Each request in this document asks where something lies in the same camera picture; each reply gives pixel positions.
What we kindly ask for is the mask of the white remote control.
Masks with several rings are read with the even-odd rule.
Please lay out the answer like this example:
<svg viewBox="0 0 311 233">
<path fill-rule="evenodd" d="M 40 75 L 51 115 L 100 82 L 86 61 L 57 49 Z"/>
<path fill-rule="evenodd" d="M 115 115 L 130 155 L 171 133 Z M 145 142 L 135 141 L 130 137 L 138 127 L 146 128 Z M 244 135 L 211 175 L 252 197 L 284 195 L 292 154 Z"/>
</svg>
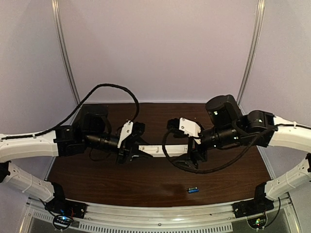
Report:
<svg viewBox="0 0 311 233">
<path fill-rule="evenodd" d="M 141 145 L 138 150 L 155 158 L 165 157 L 161 145 Z M 166 145 L 165 150 L 170 157 L 178 157 L 188 151 L 188 145 Z"/>
</svg>

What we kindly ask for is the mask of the blue AAA battery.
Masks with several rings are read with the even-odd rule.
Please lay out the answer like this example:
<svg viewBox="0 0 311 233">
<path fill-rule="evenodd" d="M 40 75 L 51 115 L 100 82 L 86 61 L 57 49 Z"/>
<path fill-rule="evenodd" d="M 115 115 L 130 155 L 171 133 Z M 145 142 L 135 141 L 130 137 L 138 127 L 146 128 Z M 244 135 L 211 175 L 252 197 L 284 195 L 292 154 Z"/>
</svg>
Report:
<svg viewBox="0 0 311 233">
<path fill-rule="evenodd" d="M 197 192 L 199 192 L 199 190 L 198 189 L 189 189 L 187 192 L 189 194 L 191 194 L 191 193 L 197 193 Z"/>
</svg>

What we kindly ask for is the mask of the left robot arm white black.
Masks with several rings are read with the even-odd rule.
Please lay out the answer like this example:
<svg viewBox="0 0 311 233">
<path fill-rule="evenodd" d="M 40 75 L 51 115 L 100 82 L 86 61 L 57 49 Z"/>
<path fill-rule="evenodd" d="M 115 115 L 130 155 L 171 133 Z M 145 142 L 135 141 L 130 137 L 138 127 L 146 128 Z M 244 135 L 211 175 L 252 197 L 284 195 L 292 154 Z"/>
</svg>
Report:
<svg viewBox="0 0 311 233">
<path fill-rule="evenodd" d="M 115 136 L 108 120 L 108 108 L 103 104 L 84 104 L 71 125 L 57 126 L 49 133 L 1 134 L 0 181 L 45 203 L 64 203 L 66 198 L 61 185 L 33 176 L 14 165 L 12 160 L 72 156 L 90 148 L 115 153 L 117 162 L 122 164 L 138 148 L 144 131 L 144 123 L 129 120 L 122 126 L 120 135 Z"/>
</svg>

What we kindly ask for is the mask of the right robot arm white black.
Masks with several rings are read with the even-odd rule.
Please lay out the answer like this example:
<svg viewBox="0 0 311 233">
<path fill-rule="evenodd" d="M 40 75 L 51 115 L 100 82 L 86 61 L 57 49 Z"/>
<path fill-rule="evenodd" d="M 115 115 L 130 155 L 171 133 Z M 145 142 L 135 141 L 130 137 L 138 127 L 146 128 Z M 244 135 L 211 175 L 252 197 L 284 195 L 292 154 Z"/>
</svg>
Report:
<svg viewBox="0 0 311 233">
<path fill-rule="evenodd" d="M 204 130 L 198 123 L 183 117 L 177 129 L 192 138 L 202 151 L 239 146 L 287 147 L 307 153 L 294 168 L 274 180 L 257 186 L 255 199 L 275 201 L 284 193 L 311 179 L 311 128 L 288 121 L 272 113 L 254 110 L 243 115 L 235 98 L 220 95 L 205 104 L 213 124 Z"/>
</svg>

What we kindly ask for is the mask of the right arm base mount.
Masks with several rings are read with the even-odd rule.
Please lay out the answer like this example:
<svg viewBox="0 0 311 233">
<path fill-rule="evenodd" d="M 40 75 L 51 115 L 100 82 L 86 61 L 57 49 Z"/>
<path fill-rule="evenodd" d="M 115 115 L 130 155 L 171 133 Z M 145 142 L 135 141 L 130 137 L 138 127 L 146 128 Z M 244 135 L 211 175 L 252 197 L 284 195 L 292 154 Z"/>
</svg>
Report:
<svg viewBox="0 0 311 233">
<path fill-rule="evenodd" d="M 250 228 L 259 231 L 265 229 L 268 224 L 267 211 L 274 209 L 274 202 L 271 200 L 245 200 L 232 204 L 235 218 L 246 217 Z"/>
</svg>

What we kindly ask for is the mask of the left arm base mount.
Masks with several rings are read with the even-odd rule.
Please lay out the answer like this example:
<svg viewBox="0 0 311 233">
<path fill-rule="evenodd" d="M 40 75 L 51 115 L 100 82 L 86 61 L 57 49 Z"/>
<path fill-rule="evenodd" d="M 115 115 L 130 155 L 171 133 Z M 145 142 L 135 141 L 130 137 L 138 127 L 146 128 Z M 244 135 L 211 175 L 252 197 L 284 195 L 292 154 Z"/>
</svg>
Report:
<svg viewBox="0 0 311 233">
<path fill-rule="evenodd" d="M 54 198 L 49 202 L 44 202 L 44 207 L 53 216 L 52 225 L 57 230 L 64 231 L 72 225 L 74 218 L 84 218 L 87 204 Z"/>
</svg>

